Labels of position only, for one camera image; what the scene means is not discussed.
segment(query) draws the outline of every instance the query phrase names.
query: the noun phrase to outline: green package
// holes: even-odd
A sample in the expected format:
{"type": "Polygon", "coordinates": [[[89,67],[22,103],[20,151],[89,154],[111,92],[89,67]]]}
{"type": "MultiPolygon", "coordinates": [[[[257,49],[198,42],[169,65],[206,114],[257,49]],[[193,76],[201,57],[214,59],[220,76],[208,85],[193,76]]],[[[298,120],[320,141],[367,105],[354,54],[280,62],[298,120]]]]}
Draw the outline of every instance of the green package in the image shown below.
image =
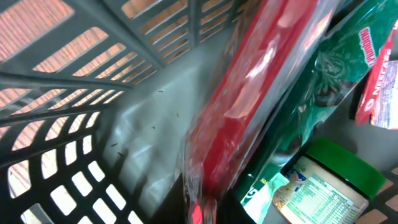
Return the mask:
{"type": "Polygon", "coordinates": [[[263,223],[268,208],[272,203],[272,195],[275,194],[279,187],[285,186],[288,183],[288,178],[284,177],[281,173],[277,173],[258,191],[251,189],[248,195],[250,201],[244,205],[244,209],[254,222],[263,223]]]}
{"type": "Polygon", "coordinates": [[[397,9],[396,0],[367,0],[327,33],[235,186],[244,206],[367,74],[397,20],[397,9]]]}

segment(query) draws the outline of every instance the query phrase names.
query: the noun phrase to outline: jar label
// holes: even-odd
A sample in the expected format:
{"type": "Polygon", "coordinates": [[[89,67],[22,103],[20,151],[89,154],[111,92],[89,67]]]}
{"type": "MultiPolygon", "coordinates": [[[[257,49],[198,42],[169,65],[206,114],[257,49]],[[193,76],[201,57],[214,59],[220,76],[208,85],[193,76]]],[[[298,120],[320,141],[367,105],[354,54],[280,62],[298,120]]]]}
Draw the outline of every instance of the jar label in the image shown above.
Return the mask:
{"type": "Polygon", "coordinates": [[[291,223],[354,223],[368,205],[360,194],[305,157],[288,176],[289,184],[278,189],[272,201],[291,223]]]}

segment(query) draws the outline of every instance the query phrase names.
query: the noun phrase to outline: jar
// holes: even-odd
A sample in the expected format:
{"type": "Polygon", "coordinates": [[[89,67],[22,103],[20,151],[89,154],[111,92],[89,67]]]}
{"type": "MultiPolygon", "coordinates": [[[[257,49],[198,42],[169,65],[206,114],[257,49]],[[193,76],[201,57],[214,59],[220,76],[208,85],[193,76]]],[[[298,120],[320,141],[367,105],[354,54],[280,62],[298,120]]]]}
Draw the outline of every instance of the jar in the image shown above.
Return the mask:
{"type": "Polygon", "coordinates": [[[290,223],[354,223],[385,183],[375,168],[319,139],[293,163],[272,202],[290,223]]]}

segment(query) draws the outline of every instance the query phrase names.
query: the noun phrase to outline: plastic wrap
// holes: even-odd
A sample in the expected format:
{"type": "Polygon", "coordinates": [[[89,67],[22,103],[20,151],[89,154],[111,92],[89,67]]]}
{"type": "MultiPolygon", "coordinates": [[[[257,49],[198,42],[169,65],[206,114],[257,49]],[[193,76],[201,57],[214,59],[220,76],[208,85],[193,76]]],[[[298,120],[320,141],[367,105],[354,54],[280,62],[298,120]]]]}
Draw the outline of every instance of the plastic wrap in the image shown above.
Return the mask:
{"type": "Polygon", "coordinates": [[[394,0],[367,0],[327,33],[236,186],[243,205],[367,74],[397,19],[397,8],[394,0]]]}
{"type": "Polygon", "coordinates": [[[231,65],[186,135],[183,181],[189,223],[215,221],[217,200],[247,163],[254,140],[302,71],[337,3],[260,3],[231,65]]]}

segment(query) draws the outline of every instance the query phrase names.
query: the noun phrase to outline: green lid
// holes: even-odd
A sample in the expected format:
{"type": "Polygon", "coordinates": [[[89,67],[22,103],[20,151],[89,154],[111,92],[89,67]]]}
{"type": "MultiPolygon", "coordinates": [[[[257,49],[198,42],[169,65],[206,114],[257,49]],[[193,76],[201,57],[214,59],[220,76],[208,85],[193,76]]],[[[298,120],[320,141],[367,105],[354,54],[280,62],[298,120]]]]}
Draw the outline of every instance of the green lid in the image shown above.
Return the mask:
{"type": "Polygon", "coordinates": [[[307,154],[346,179],[369,198],[374,198],[386,181],[375,168],[326,139],[318,139],[309,145],[307,154]]]}

